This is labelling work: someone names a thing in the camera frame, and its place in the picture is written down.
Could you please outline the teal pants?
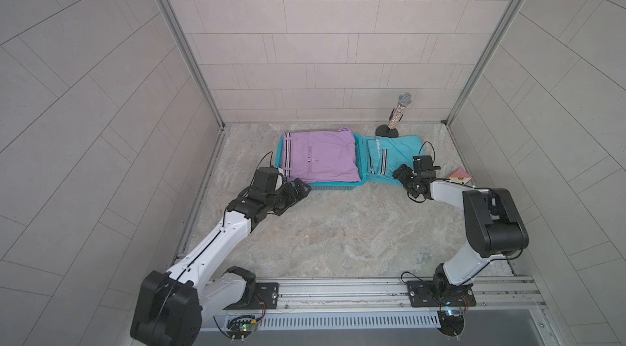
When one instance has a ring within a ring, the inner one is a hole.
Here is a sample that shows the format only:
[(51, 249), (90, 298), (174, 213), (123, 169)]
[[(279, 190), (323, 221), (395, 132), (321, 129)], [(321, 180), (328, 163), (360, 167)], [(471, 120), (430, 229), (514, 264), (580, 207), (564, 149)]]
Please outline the teal pants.
[(412, 167), (412, 159), (422, 148), (418, 136), (407, 137), (364, 137), (355, 134), (356, 166), (363, 181), (401, 186), (394, 179), (402, 165)]

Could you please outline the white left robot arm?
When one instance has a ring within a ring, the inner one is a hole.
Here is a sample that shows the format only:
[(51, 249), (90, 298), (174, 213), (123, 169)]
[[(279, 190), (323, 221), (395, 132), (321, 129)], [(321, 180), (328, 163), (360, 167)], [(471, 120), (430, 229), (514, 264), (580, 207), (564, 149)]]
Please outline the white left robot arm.
[(192, 251), (166, 272), (153, 270), (143, 280), (130, 337), (145, 345), (191, 345), (207, 319), (230, 305), (249, 305), (255, 275), (234, 266), (213, 279), (215, 271), (268, 214), (280, 216), (310, 193), (307, 183), (287, 181), (275, 168), (256, 171)]

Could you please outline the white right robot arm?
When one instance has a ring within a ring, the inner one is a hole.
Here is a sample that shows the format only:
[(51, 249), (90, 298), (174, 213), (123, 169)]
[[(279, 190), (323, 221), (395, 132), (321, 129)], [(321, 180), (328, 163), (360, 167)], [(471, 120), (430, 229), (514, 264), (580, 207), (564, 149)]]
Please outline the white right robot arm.
[(410, 199), (418, 197), (463, 210), (466, 243), (452, 259), (440, 264), (432, 280), (433, 294), (444, 297), (468, 285), (493, 261), (512, 260), (529, 244), (529, 235), (507, 189), (472, 188), (423, 170), (425, 156), (414, 160), (415, 169), (403, 164), (393, 172)]

